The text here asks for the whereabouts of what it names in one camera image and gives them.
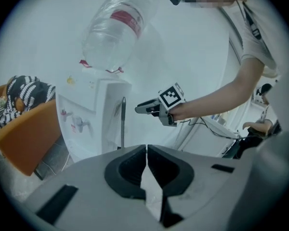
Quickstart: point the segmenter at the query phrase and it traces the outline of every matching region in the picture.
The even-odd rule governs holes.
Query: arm
[[[254,91],[264,69],[257,58],[243,60],[236,78],[219,90],[171,109],[174,120],[220,114],[245,103]]]
[[[243,129],[251,127],[259,132],[267,134],[272,125],[273,125],[272,122],[269,120],[265,120],[264,123],[246,122],[243,125]]]

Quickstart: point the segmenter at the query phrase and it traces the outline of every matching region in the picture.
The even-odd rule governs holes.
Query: tiled floor
[[[43,161],[55,173],[59,173],[66,162],[67,156],[68,151],[61,137],[49,150]],[[71,164],[73,164],[73,161],[69,157],[66,168]],[[35,189],[54,176],[51,170],[43,163],[38,166],[38,172],[44,177],[44,180],[40,180],[35,174],[32,174],[30,177],[23,175],[0,154],[1,186],[8,195],[14,197],[19,202],[26,200]]]
[[[50,166],[55,173],[59,173],[62,171],[67,157],[68,150],[61,137],[45,155],[43,162]],[[44,177],[44,180],[40,180],[35,174],[30,177],[23,175],[0,154],[0,182],[3,190],[19,202],[24,202],[35,189],[54,176],[54,173],[43,162],[38,166],[38,172]],[[73,161],[69,157],[65,168],[72,164]],[[148,166],[146,166],[142,175],[141,188],[146,191],[147,208],[151,211],[154,218],[159,220],[162,189]]]

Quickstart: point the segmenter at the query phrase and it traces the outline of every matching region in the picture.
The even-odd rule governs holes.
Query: plastic bottle
[[[158,0],[106,0],[82,43],[87,63],[108,72],[124,67],[157,6]]]

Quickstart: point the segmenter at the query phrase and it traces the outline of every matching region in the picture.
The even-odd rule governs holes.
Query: striped cloth
[[[25,104],[23,112],[16,110],[15,100],[17,98],[21,98]],[[55,86],[43,83],[37,77],[14,76],[7,86],[7,102],[0,117],[0,129],[24,112],[54,98]]]

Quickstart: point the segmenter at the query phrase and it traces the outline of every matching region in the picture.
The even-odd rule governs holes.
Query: lanyard
[[[251,29],[251,32],[253,34],[253,36],[261,42],[261,44],[267,49],[268,52],[269,49],[267,48],[262,36],[261,36],[261,33],[258,29],[258,27],[256,26],[256,23],[254,22],[253,20],[253,16],[252,16],[252,11],[250,10],[250,8],[246,5],[245,2],[242,2],[243,4],[243,7],[244,7],[244,12],[245,12],[245,16],[246,16],[246,20],[250,26],[250,29]]]

